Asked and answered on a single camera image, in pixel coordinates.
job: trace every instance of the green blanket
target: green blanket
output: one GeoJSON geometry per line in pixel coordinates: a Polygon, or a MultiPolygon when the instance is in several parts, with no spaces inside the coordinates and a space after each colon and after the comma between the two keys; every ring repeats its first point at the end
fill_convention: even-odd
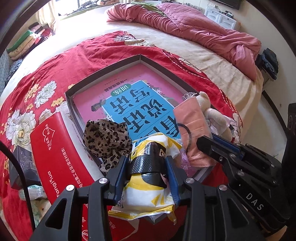
{"type": "Polygon", "coordinates": [[[156,13],[166,17],[166,15],[156,7],[155,3],[131,2],[131,4],[140,5],[149,11],[156,12],[156,13]]]}
{"type": "Polygon", "coordinates": [[[7,52],[10,53],[12,52],[13,50],[16,50],[18,48],[18,46],[20,46],[20,44],[30,35],[32,34],[33,32],[30,31],[30,30],[27,30],[15,43],[14,45],[7,49],[7,52]]]}

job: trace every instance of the screw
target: screw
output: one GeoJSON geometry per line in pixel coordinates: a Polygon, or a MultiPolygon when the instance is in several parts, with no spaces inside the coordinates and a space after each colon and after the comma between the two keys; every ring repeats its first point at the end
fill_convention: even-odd
{"type": "Polygon", "coordinates": [[[191,178],[191,177],[188,177],[188,178],[186,178],[186,180],[185,180],[187,183],[194,183],[194,179],[193,178],[191,178]]]}
{"type": "Polygon", "coordinates": [[[108,179],[105,178],[105,177],[102,177],[102,178],[99,180],[99,183],[101,183],[101,184],[104,184],[104,183],[106,183],[106,182],[108,182],[108,179]]]}
{"type": "Polygon", "coordinates": [[[220,189],[221,191],[226,191],[226,190],[227,190],[227,187],[226,187],[225,185],[220,185],[220,186],[219,186],[219,189],[220,189]]]}
{"type": "Polygon", "coordinates": [[[66,187],[66,190],[67,190],[67,191],[72,191],[74,188],[75,188],[74,185],[68,185],[68,186],[66,187]]]}
{"type": "Polygon", "coordinates": [[[243,172],[243,171],[241,171],[241,170],[239,170],[239,171],[237,172],[237,174],[238,174],[238,175],[240,175],[241,177],[243,177],[243,176],[244,176],[244,172],[243,172]]]}

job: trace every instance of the leopard print pouch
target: leopard print pouch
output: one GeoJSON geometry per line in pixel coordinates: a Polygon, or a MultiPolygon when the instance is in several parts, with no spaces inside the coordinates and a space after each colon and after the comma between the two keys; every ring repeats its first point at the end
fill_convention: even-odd
{"type": "Polygon", "coordinates": [[[103,160],[99,168],[104,175],[117,166],[121,156],[129,155],[132,150],[131,142],[125,122],[117,124],[101,119],[86,123],[83,143],[90,153],[103,160]]]}

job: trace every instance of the crumpled pink comforter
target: crumpled pink comforter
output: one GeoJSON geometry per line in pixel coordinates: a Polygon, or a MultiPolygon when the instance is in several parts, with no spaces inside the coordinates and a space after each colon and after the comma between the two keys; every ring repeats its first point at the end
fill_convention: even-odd
{"type": "Polygon", "coordinates": [[[224,29],[200,11],[186,5],[162,3],[157,7],[167,17],[140,5],[115,4],[106,10],[107,21],[142,23],[199,43],[227,59],[251,80],[256,80],[255,59],[261,48],[260,40],[246,33],[224,29]]]}

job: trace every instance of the green label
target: green label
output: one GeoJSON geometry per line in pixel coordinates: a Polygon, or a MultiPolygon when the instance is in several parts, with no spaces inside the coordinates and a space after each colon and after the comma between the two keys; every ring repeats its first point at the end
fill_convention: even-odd
{"type": "Polygon", "coordinates": [[[122,92],[128,90],[131,88],[130,84],[125,84],[123,86],[120,86],[119,88],[117,88],[116,90],[111,91],[111,95],[112,96],[117,96],[119,94],[121,94],[122,92]]]}

